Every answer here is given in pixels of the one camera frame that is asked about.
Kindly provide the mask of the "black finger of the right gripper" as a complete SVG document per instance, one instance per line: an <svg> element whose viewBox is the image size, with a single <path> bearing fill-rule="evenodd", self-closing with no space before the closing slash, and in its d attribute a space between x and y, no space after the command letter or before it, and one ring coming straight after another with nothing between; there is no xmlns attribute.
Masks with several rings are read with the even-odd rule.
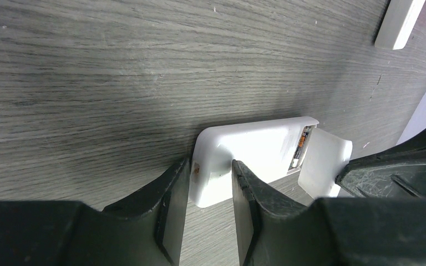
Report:
<svg viewBox="0 0 426 266"><path fill-rule="evenodd" d="M426 129L395 147L350 160L335 182L355 197L426 197Z"/></svg>

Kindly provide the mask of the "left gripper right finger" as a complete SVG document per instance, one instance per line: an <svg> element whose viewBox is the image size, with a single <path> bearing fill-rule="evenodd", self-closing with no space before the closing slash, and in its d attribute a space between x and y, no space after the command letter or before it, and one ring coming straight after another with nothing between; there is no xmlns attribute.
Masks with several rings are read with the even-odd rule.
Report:
<svg viewBox="0 0 426 266"><path fill-rule="evenodd" d="M232 162L241 265L426 265L426 198L300 204Z"/></svg>

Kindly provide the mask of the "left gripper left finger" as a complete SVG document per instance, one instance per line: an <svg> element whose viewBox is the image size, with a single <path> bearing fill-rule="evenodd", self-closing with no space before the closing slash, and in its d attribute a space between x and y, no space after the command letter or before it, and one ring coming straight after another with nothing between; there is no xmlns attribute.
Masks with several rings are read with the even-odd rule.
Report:
<svg viewBox="0 0 426 266"><path fill-rule="evenodd" d="M0 265L178 265L189 176L184 158L102 211L0 201Z"/></svg>

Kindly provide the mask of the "small white remote control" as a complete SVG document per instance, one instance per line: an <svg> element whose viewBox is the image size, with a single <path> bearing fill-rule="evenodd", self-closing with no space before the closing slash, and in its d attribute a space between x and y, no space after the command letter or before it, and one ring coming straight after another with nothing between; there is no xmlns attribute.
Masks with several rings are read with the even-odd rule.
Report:
<svg viewBox="0 0 426 266"><path fill-rule="evenodd" d="M233 160L266 183L298 172L304 157L298 168L289 167L300 135L305 126L314 129L318 123L301 116L204 129L192 154L189 199L206 208L231 198Z"/></svg>

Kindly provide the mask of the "small remote battery cover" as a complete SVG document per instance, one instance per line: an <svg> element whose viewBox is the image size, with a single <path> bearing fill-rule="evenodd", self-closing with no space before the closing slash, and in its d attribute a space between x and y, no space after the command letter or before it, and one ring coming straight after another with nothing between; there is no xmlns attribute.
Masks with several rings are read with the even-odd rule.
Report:
<svg viewBox="0 0 426 266"><path fill-rule="evenodd" d="M341 187L336 178L349 163L352 150L352 141L319 128L313 129L302 161L298 185L313 199L337 197Z"/></svg>

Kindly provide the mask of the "orange battery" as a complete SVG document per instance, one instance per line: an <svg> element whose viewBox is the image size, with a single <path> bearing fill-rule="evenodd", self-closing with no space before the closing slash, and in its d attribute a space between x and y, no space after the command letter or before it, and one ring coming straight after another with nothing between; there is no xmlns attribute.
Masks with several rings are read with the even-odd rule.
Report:
<svg viewBox="0 0 426 266"><path fill-rule="evenodd" d="M298 140L298 144L293 155L293 158L290 163L289 169L298 168L301 165L302 157L304 156L304 152L306 151L306 141L310 132L312 131L312 126L305 126L303 128L302 134Z"/></svg>

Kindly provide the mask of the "long white remote control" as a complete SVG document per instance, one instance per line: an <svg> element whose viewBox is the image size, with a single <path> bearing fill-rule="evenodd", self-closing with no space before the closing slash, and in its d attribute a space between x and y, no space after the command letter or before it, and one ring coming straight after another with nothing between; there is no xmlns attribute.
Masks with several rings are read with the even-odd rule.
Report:
<svg viewBox="0 0 426 266"><path fill-rule="evenodd" d="M380 49L403 49L417 22L425 0L391 0L376 36Z"/></svg>

